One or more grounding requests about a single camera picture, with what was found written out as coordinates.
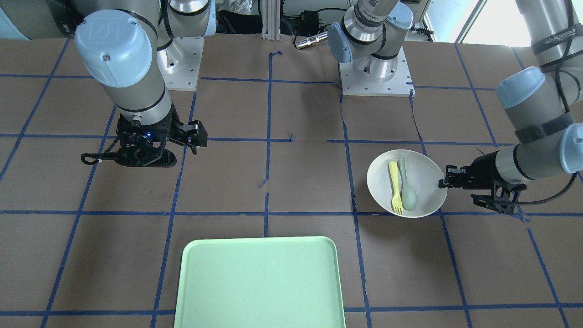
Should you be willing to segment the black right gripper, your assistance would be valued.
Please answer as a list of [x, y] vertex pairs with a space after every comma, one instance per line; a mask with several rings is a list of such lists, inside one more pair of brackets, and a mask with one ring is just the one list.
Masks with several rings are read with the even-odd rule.
[[173, 167], [177, 163], [173, 152], [166, 149], [171, 142], [188, 147], [196, 155], [198, 148], [208, 145], [208, 133], [200, 120], [180, 125], [175, 106], [162, 121], [151, 125], [132, 123], [123, 115], [119, 116], [116, 134], [120, 150], [117, 151], [115, 163], [126, 167]]

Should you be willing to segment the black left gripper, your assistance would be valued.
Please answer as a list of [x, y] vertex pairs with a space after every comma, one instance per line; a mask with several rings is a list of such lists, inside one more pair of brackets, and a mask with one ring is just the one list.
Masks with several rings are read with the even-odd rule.
[[472, 203], [478, 207], [493, 210], [499, 214], [512, 215], [521, 191], [526, 189], [523, 180], [506, 181], [496, 166], [497, 152], [476, 158], [470, 165], [458, 168], [446, 166], [446, 179], [439, 180], [440, 189], [461, 188], [466, 190], [486, 190], [486, 195], [471, 195]]

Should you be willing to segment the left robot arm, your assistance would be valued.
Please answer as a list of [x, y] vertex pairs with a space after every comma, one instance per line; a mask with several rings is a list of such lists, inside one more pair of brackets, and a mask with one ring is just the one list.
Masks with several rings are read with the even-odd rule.
[[[518, 0], [538, 65], [506, 78], [495, 89], [518, 143], [447, 165], [431, 191], [485, 190], [473, 203], [511, 215], [516, 206], [545, 204], [564, 195], [582, 170], [582, 124], [571, 106], [582, 101], [582, 23], [572, 0]], [[359, 0], [327, 28], [335, 60], [352, 63], [371, 82], [398, 72], [398, 55], [413, 14], [398, 0]]]

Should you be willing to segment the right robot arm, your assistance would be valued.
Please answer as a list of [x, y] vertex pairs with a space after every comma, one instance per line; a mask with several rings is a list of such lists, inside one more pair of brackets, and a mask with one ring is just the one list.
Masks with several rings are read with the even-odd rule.
[[82, 154], [84, 164], [112, 160], [127, 167], [170, 168], [176, 156], [166, 143], [196, 154], [207, 146], [201, 121], [180, 121], [162, 71], [158, 51], [175, 37], [210, 36], [216, 31], [213, 0], [75, 0], [83, 17], [75, 45], [90, 75], [120, 114], [120, 148]]

